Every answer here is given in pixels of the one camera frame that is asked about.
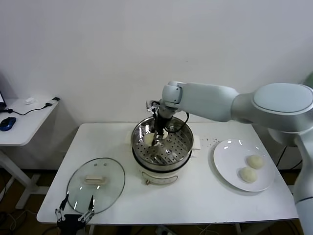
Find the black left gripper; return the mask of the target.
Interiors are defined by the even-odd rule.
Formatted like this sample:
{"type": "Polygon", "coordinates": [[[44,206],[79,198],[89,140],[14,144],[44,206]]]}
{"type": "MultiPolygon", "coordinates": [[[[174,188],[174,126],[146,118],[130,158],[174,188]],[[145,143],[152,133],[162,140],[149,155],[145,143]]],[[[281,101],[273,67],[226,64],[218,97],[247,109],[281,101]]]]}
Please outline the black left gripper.
{"type": "Polygon", "coordinates": [[[64,209],[68,202],[69,193],[66,194],[60,206],[55,209],[55,215],[57,218],[57,226],[60,229],[82,229],[85,226],[84,222],[89,222],[94,216],[94,199],[91,196],[88,210],[82,215],[79,214],[65,214],[64,209]]]}

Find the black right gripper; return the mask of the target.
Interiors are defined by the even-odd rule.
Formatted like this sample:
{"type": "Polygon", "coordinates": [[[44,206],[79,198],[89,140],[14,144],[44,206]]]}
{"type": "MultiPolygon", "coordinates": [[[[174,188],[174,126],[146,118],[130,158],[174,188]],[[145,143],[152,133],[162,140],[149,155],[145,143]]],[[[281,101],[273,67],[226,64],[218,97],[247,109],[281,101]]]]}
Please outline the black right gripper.
{"type": "Polygon", "coordinates": [[[155,132],[153,136],[153,140],[151,142],[151,146],[157,146],[159,141],[163,140],[164,133],[163,129],[166,127],[167,123],[170,122],[171,118],[164,118],[160,115],[157,115],[154,122],[155,132]]]}

